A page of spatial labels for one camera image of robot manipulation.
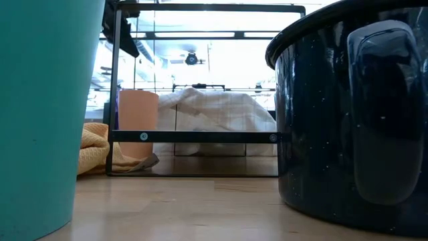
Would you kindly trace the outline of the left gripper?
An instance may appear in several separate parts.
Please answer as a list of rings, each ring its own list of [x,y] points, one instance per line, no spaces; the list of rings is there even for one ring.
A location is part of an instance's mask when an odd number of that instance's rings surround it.
[[[114,10],[116,4],[138,3],[137,0],[105,0],[104,14],[102,18],[102,33],[109,43],[114,41]],[[134,58],[139,56],[139,51],[131,37],[131,24],[128,18],[137,18],[140,16],[140,10],[135,8],[121,9],[121,29],[120,29],[120,49]]]

